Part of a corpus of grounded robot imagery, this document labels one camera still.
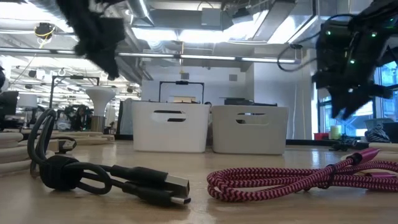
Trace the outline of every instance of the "braided cable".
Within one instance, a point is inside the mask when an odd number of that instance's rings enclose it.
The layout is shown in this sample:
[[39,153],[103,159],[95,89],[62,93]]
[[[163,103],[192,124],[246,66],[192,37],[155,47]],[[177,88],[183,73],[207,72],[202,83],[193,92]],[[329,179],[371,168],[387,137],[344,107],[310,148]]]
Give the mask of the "braided cable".
[[[368,169],[398,172],[398,163],[369,161],[357,166],[351,164],[353,160],[349,158],[324,169],[232,168],[216,171],[207,177],[208,193],[224,202],[249,202],[278,198],[312,187],[356,187],[398,192],[396,178],[354,175]],[[254,192],[238,190],[251,187],[271,188]]]

